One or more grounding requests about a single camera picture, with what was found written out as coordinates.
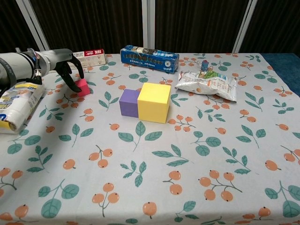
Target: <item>curtain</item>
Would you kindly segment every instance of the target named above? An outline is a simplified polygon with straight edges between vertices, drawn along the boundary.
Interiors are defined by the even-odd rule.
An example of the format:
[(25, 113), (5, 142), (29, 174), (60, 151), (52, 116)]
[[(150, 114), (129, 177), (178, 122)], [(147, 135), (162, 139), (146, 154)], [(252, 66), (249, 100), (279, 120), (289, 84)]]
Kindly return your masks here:
[(141, 0), (30, 0), (51, 49), (143, 45)]
[(155, 48), (177, 53), (230, 53), (248, 0), (157, 0)]
[(0, 0), (0, 53), (39, 50), (15, 0)]
[(241, 53), (300, 55), (300, 1), (258, 0)]

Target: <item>floral tablecloth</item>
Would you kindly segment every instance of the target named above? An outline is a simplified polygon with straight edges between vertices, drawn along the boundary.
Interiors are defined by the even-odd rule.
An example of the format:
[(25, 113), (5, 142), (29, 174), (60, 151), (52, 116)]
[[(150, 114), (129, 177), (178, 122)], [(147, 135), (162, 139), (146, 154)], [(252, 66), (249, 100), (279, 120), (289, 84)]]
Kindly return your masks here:
[[(234, 76), (237, 103), (107, 58), (85, 97), (45, 76), (24, 129), (0, 135), (0, 224), (300, 224), (300, 99), (260, 54), (180, 54), (178, 71)], [(121, 116), (144, 82), (172, 86), (166, 124)]]

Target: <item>robotic arm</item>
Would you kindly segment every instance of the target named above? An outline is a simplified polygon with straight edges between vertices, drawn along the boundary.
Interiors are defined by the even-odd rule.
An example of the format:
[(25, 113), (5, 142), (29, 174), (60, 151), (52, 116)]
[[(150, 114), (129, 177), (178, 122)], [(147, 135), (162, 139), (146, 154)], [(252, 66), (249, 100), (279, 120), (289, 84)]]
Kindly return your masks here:
[(18, 82), (42, 84), (42, 76), (55, 70), (74, 92), (81, 89), (76, 86), (70, 74), (72, 70), (68, 62), (73, 63), (83, 79), (83, 68), (80, 61), (69, 49), (55, 49), (36, 52), (27, 49), (26, 52), (11, 52), (0, 54), (0, 97)]

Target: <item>blue cloth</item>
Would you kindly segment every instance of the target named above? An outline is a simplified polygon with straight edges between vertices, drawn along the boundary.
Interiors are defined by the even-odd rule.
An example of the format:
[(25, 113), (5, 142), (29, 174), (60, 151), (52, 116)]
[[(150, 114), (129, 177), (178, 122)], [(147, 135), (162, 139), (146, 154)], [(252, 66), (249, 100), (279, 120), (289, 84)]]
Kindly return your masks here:
[(293, 53), (261, 53), (291, 91), (300, 96), (300, 58)]

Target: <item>foam block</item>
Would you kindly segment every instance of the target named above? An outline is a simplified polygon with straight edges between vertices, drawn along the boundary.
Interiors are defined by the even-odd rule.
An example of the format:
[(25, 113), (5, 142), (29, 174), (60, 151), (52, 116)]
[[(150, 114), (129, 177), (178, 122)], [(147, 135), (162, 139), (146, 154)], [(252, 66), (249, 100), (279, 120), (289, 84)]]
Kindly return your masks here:
[(120, 109), (123, 116), (139, 117), (137, 109), (137, 98), (140, 92), (137, 90), (125, 89), (120, 100)]
[(165, 123), (171, 86), (157, 83), (144, 83), (137, 99), (140, 120)]
[(86, 96), (90, 94), (90, 89), (88, 87), (88, 83), (86, 83), (85, 79), (80, 79), (78, 81), (75, 81), (75, 84), (81, 88), (81, 92), (77, 93), (79, 97)]

